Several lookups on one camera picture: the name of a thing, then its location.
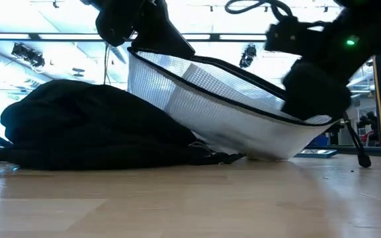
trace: floor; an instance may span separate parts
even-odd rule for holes
[[[0,164],[0,237],[381,238],[381,158],[110,172]]]

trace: mesh bag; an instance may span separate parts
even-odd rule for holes
[[[284,91],[224,61],[129,48],[128,91],[225,152],[289,159],[334,121],[281,111]]]

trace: black bag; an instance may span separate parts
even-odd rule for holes
[[[25,169],[99,170],[231,163],[164,111],[108,85],[56,80],[1,115],[13,145],[5,160]]]

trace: green led light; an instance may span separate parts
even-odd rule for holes
[[[353,41],[353,40],[347,40],[347,45],[348,46],[353,46],[353,45],[355,45],[355,41]]]

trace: ceiling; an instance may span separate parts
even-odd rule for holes
[[[282,0],[291,6],[303,21],[333,20],[341,9],[332,0]],[[0,32],[41,33],[96,33],[98,11],[80,0],[0,0]],[[241,15],[224,11],[226,0],[167,0],[172,23],[182,33],[264,33],[275,23],[271,10],[260,7]],[[29,64],[11,55],[14,42],[0,41],[0,91],[18,91],[27,94],[35,86],[53,79],[73,79],[103,83],[105,71],[105,44],[102,42],[23,42],[42,52],[46,65],[32,71]],[[193,42],[198,55],[211,56],[237,65],[248,43]],[[247,70],[282,87],[280,79],[298,56],[263,50],[263,43],[255,44],[259,53]],[[128,77],[128,54],[125,44],[110,53],[108,77],[115,87],[125,89]],[[73,68],[84,69],[82,77],[74,76]],[[370,88],[372,68],[364,67],[354,76],[363,79],[351,85],[363,91]]]

